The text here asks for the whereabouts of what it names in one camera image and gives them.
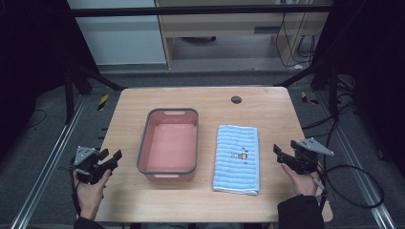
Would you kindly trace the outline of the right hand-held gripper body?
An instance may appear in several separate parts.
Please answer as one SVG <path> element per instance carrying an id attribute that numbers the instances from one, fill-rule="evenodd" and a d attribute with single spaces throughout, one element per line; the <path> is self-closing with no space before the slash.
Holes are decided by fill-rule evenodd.
<path id="1" fill-rule="evenodd" d="M 334 156 L 334 152 L 318 142 L 314 138 L 296 140 L 303 148 L 303 152 L 295 152 L 298 167 L 295 169 L 297 174 L 303 175 L 313 173 L 318 167 L 318 156 Z"/>

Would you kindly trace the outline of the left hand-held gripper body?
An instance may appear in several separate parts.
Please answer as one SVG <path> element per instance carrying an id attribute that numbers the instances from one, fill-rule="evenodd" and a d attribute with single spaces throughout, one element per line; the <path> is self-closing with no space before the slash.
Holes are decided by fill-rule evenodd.
<path id="1" fill-rule="evenodd" d="M 102 178 L 103 174 L 97 159 L 98 151 L 96 148 L 78 146 L 73 159 L 73 172 L 77 172 L 78 179 L 83 183 L 96 184 Z"/>

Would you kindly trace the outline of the blue striped towel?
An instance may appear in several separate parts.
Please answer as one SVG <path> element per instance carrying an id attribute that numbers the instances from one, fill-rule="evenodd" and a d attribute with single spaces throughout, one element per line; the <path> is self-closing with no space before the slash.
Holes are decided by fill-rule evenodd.
<path id="1" fill-rule="evenodd" d="M 257 196 L 260 190 L 259 133 L 254 127 L 220 125 L 213 190 Z"/>

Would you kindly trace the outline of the pink plastic basin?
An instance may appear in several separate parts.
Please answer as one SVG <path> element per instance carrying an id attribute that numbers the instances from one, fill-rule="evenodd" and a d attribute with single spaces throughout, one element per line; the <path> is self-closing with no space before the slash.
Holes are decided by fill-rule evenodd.
<path id="1" fill-rule="evenodd" d="M 151 181 L 193 179 L 197 170 L 198 136 L 196 110 L 152 110 L 139 147 L 138 170 Z"/>

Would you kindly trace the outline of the person's right hand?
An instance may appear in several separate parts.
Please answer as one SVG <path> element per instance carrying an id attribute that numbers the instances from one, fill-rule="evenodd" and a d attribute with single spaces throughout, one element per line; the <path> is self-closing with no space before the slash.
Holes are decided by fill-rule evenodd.
<path id="1" fill-rule="evenodd" d="M 298 175 L 292 169 L 290 169 L 285 163 L 281 164 L 284 172 L 289 176 L 292 188 L 296 196 L 315 196 L 317 193 L 318 185 L 315 180 L 319 179 L 317 173 L 311 173 L 307 175 Z"/>

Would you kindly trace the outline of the person's left hand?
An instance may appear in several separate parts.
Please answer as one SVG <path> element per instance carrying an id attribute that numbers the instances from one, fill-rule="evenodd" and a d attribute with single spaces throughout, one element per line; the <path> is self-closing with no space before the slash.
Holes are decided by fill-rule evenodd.
<path id="1" fill-rule="evenodd" d="M 77 177 L 77 172 L 73 172 L 75 191 L 77 194 L 80 216 L 88 220 L 95 220 L 100 203 L 103 199 L 103 190 L 112 175 L 111 170 L 107 170 L 96 184 L 81 182 Z"/>

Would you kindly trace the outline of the yellow black striped tape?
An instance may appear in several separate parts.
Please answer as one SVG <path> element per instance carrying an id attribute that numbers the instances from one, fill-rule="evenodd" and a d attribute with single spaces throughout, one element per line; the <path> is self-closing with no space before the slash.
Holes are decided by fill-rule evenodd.
<path id="1" fill-rule="evenodd" d="M 108 95 L 108 94 L 104 94 L 104 95 L 100 98 L 100 101 L 99 101 L 99 103 L 98 103 L 98 105 L 97 105 L 97 110 L 98 110 L 98 111 L 102 111 L 102 110 L 103 110 L 103 108 L 105 107 L 105 104 L 106 104 L 108 98 L 109 98 L 109 95 Z"/>
<path id="2" fill-rule="evenodd" d="M 310 98 L 308 97 L 307 93 L 305 93 L 305 92 L 301 92 L 301 100 L 302 100 L 303 102 L 306 102 L 306 103 L 312 104 L 312 105 L 317 105 L 317 104 L 319 104 L 318 100 L 316 100 L 316 99 L 310 99 Z"/>

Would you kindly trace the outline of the black metal stand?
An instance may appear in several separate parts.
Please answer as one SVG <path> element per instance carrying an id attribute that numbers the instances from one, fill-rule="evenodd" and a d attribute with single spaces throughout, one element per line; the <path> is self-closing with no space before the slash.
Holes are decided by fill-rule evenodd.
<path id="1" fill-rule="evenodd" d="M 294 82 L 297 82 L 308 76 L 314 75 L 310 86 L 315 90 L 321 90 L 326 85 L 329 85 L 329 111 L 334 120 L 338 120 L 338 108 L 337 108 L 337 65 L 334 60 L 320 60 L 315 64 L 311 64 L 308 68 L 300 71 L 293 77 L 275 84 L 275 87 L 287 88 Z"/>
<path id="2" fill-rule="evenodd" d="M 77 88 L 80 94 L 89 94 L 93 90 L 93 87 L 87 80 L 88 77 L 112 90 L 124 90 L 124 87 L 119 86 L 113 81 L 103 77 L 100 73 L 91 71 L 83 66 L 72 65 L 67 67 L 64 73 L 66 124 L 70 123 L 75 115 L 74 88 Z"/>

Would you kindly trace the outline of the black curtain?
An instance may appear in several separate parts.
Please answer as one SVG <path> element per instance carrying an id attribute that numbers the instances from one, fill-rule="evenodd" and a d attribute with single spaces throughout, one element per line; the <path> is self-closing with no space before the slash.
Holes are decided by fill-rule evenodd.
<path id="1" fill-rule="evenodd" d="M 45 13 L 69 7 L 67 0 L 0 0 L 0 161 L 25 129 L 37 97 L 64 84 L 64 58 L 45 25 L 76 65 L 98 71 L 76 20 Z"/>
<path id="2" fill-rule="evenodd" d="M 405 177 L 405 0 L 332 0 L 319 61 L 343 32 L 337 69 L 355 79 L 355 100 L 383 154 Z"/>

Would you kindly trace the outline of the white cabinet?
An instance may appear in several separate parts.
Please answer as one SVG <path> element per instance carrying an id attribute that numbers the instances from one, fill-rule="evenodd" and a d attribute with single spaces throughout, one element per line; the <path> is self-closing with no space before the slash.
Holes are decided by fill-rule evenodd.
<path id="1" fill-rule="evenodd" d="M 153 8 L 154 0 L 68 0 L 72 10 Z M 157 16 L 77 17 L 98 66 L 165 64 Z"/>

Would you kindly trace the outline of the light wooden desk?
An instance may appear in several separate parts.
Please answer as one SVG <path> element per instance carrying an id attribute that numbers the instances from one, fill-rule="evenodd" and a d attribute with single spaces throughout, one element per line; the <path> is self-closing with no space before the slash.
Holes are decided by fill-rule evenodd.
<path id="1" fill-rule="evenodd" d="M 332 0 L 154 0 L 158 7 L 321 5 Z M 298 60 L 301 38 L 322 32 L 326 12 L 161 15 L 162 38 L 270 34 L 283 64 Z"/>

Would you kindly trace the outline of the aluminium floor rail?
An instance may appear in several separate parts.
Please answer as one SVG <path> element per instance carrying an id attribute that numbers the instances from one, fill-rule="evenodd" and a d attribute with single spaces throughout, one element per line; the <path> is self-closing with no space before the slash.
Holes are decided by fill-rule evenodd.
<path id="1" fill-rule="evenodd" d="M 340 147 L 334 151 L 335 156 L 343 156 L 346 163 L 341 167 L 347 167 L 352 172 L 354 180 L 365 200 L 364 204 L 356 203 L 357 208 L 367 209 L 373 215 L 379 229 L 397 229 L 388 209 L 384 205 L 383 189 L 379 183 L 373 179 L 354 153 L 353 147 L 349 143 L 347 136 L 338 122 L 333 118 L 330 120 L 331 128 L 327 134 L 326 145 L 330 147 L 330 141 L 336 139 L 336 144 Z"/>
<path id="2" fill-rule="evenodd" d="M 56 168 L 56 165 L 61 158 L 65 147 L 72 135 L 72 132 L 76 126 L 77 121 L 79 120 L 81 113 L 83 111 L 84 104 L 87 100 L 85 95 L 80 95 L 77 99 L 74 108 L 74 114 L 71 120 L 64 125 L 56 143 L 51 150 L 45 165 L 43 166 L 41 172 L 39 173 L 28 197 L 26 198 L 24 204 L 20 208 L 18 214 L 14 218 L 11 229 L 26 229 L 32 215 L 37 207 L 39 200 L 41 199 L 48 183 L 51 179 L 53 171 Z"/>

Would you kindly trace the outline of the black horizontal frame bar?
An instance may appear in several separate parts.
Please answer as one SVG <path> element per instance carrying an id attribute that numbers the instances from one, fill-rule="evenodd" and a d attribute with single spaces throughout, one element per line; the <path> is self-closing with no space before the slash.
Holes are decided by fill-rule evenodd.
<path id="1" fill-rule="evenodd" d="M 193 15 L 193 14 L 235 14 L 235 13 L 284 13 L 284 12 L 326 12 L 334 5 L 245 5 L 245 6 L 196 6 L 160 8 L 120 8 L 68 10 L 74 17 L 106 16 L 149 16 L 149 15 Z"/>

